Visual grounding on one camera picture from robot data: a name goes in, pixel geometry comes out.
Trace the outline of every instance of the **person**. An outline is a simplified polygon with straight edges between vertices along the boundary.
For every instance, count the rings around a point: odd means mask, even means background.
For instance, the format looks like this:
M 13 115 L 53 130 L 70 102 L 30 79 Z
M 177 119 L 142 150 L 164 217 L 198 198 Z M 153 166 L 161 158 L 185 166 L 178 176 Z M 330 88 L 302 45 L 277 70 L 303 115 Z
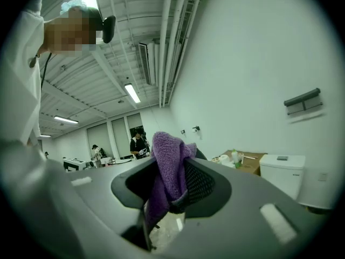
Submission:
M 0 59 L 0 74 L 4 75 L 0 93 L 6 97 L 6 102 L 0 103 L 0 138 L 23 144 L 40 136 L 42 85 L 38 58 L 48 52 L 78 56 L 95 49 L 99 31 L 105 43 L 114 35 L 115 17 L 103 21 L 98 9 L 87 7 L 81 0 L 63 3 L 60 16 L 47 22 L 40 16 L 41 7 L 42 0 L 31 0 L 20 12 Z
M 130 140 L 130 153 L 134 154 L 137 159 L 140 159 L 144 155 L 143 150 L 147 149 L 146 141 L 141 135 L 142 132 L 138 129 L 134 132 L 134 137 Z
M 141 134 L 141 137 L 142 137 L 142 139 L 144 139 L 144 141 L 146 143 L 147 152 L 150 152 L 150 143 L 149 143 L 149 141 L 146 138 L 146 132 L 143 132 Z
M 99 148 L 97 145 L 93 145 L 92 149 L 95 151 L 95 155 L 100 155 L 100 158 L 106 158 L 106 152 L 104 151 L 103 148 Z

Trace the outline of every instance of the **plastic bottle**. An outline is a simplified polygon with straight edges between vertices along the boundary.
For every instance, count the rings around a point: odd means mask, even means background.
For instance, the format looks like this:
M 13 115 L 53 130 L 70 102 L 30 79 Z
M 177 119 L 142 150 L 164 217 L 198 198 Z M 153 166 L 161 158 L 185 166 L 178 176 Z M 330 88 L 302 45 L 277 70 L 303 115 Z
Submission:
M 241 167 L 241 162 L 238 159 L 238 152 L 235 149 L 232 150 L 231 157 L 236 168 Z

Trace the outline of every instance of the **white lab coat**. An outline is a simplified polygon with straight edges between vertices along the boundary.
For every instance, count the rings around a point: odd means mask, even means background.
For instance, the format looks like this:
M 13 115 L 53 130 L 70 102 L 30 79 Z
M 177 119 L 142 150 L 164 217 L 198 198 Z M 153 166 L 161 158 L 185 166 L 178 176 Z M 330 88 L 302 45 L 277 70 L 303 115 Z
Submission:
M 31 132 L 40 136 L 40 70 L 35 57 L 44 40 L 43 17 L 25 10 L 8 35 L 0 59 L 0 138 L 26 144 Z
M 96 149 L 94 149 L 94 151 L 95 151 L 95 156 L 94 156 L 94 158 L 95 158 L 95 160 L 100 160 L 101 159 L 101 154 L 100 154 L 100 148 L 96 148 Z

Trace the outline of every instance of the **wall-mounted pipe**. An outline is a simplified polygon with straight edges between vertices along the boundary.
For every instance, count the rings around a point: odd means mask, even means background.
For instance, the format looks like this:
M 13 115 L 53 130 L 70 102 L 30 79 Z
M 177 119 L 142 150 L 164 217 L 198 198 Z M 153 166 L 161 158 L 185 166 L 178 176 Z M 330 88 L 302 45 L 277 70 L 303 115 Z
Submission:
M 189 39 L 190 31 L 192 29 L 192 25 L 193 25 L 193 22 L 194 22 L 196 11 L 197 11 L 198 6 L 199 6 L 199 2 L 200 2 L 200 0 L 195 0 L 194 6 L 193 6 L 190 24 L 188 26 L 185 42 L 184 42 L 184 45 L 182 47 L 182 52 L 181 52 L 180 60 L 178 62 L 178 66 L 177 66 L 177 70 L 176 70 L 176 74 L 175 74 L 175 80 L 174 80 L 174 84 L 172 85 L 172 89 L 171 89 L 171 92 L 170 92 L 170 97 L 169 97 L 168 104 L 170 104 L 171 97 L 173 96 L 173 91 L 174 91 L 174 88 L 175 88 L 175 85 L 176 85 L 176 81 L 177 81 L 178 75 L 180 73 L 181 63 L 182 63 L 182 60 L 183 60 L 183 57 L 184 57 L 185 48 L 186 48 L 186 46 L 188 44 L 188 39 Z
M 176 33 L 176 45 L 175 45 L 175 49 L 174 49 L 174 56 L 172 57 L 172 63 L 175 65 L 171 71 L 170 71 L 170 77 L 169 77 L 169 82 L 168 84 L 170 85 L 173 85 L 174 83 L 174 79 L 175 79 L 175 73 L 176 73 L 176 68 L 177 68 L 177 64 L 178 64 L 178 61 L 176 62 L 176 59 L 179 59 L 180 58 L 180 54 L 181 54 L 181 51 L 182 51 L 182 45 L 184 43 L 184 40 L 185 40 L 185 33 L 187 32 L 184 32 L 184 37 L 182 38 L 182 41 L 180 40 L 181 38 L 181 33 L 182 33 L 182 26 L 184 24 L 184 18 L 185 18 L 185 14 L 187 13 L 187 6 L 188 6 L 188 0 L 184 0 L 183 2 L 183 10 L 182 10 L 182 13 L 181 13 L 181 17 L 180 17 L 180 23 L 178 24 L 178 28 L 177 28 L 177 33 Z M 190 18 L 191 18 L 191 11 L 188 12 L 189 13 L 189 17 L 188 17 L 188 22 L 187 22 L 187 25 L 185 28 L 188 28 L 189 26 L 189 22 L 190 22 Z M 178 47 L 178 44 L 180 43 L 181 41 L 181 47 L 179 49 L 177 49 Z
M 175 12 L 174 12 L 174 20 L 172 22 L 172 27 L 170 31 L 167 64 L 165 66 L 165 76 L 164 76 L 163 107 L 165 106 L 165 99 L 167 97 L 168 81 L 170 77 L 171 66 L 173 64 L 172 59 L 174 56 L 176 32 L 177 32 L 178 24 L 180 22 L 180 16 L 181 16 L 182 8 L 183 8 L 183 3 L 184 3 L 184 0 L 177 0 L 176 6 L 175 6 Z
M 170 3 L 171 3 L 171 0 L 164 0 L 163 13 L 162 13 L 161 40 L 160 40 L 160 69 L 159 69 L 159 77 L 158 77 L 158 91 L 159 91 L 160 107 L 162 107 L 163 72 L 165 70 L 164 51 L 165 51 L 165 40 L 167 37 Z
M 158 87 L 158 73 L 160 69 L 160 45 L 155 43 L 155 76 L 156 76 L 156 86 Z

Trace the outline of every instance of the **purple towel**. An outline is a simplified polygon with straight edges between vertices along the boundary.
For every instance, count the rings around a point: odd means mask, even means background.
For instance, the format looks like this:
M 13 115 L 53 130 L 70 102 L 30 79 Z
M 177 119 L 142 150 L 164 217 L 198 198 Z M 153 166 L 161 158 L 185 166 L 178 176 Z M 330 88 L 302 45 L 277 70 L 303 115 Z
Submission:
M 152 156 L 157 159 L 159 173 L 155 179 L 151 196 L 146 207 L 148 232 L 171 210 L 183 204 L 187 196 L 183 160 L 195 157 L 196 144 L 186 145 L 180 138 L 166 132 L 156 132 L 153 136 Z

